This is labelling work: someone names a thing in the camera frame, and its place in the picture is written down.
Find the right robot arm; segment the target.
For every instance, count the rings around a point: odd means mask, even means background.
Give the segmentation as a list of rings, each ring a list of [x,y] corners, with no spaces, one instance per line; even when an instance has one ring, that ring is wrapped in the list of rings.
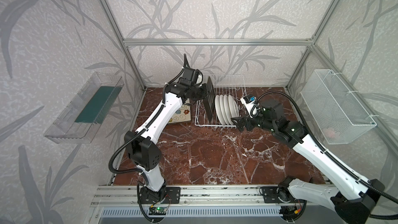
[[[305,157],[333,184],[321,186],[287,177],[278,186],[283,202],[292,197],[318,204],[333,210],[348,224],[364,224],[369,218],[397,220],[397,214],[372,214],[380,197],[394,203],[397,198],[385,193],[385,186],[379,180],[369,180],[357,173],[326,149],[315,138],[302,113],[298,114],[301,121],[289,121],[283,106],[276,100],[262,101],[248,94],[240,101],[247,115],[232,118],[240,131],[254,128],[269,131],[279,142]]]

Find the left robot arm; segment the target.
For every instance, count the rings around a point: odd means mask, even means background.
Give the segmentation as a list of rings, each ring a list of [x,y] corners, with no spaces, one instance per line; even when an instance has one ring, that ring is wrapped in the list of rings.
[[[138,172],[145,180],[142,194],[154,203],[166,197],[166,181],[159,167],[162,152],[157,146],[158,139],[172,116],[187,100],[195,102],[208,97],[207,85],[199,82],[199,78],[203,78],[202,72],[191,68],[184,54],[182,70],[163,87],[159,105],[136,131],[125,134],[124,144],[115,151],[108,163],[109,170],[114,174]],[[124,150],[136,167],[117,170],[114,160]]]

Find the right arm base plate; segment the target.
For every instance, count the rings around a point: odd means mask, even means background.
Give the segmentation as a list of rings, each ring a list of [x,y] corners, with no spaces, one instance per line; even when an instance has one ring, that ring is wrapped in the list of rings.
[[[299,203],[304,204],[306,201],[296,199],[285,188],[278,186],[263,186],[259,189],[260,195],[263,197],[264,203]]]

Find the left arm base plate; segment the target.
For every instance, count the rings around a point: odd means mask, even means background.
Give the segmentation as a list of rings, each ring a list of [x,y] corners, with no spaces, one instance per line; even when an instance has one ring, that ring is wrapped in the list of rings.
[[[140,197],[140,201],[143,204],[157,202],[178,204],[181,196],[181,188],[165,186],[162,187],[159,191],[152,191],[147,187],[143,187],[140,189],[140,193],[138,196]]]

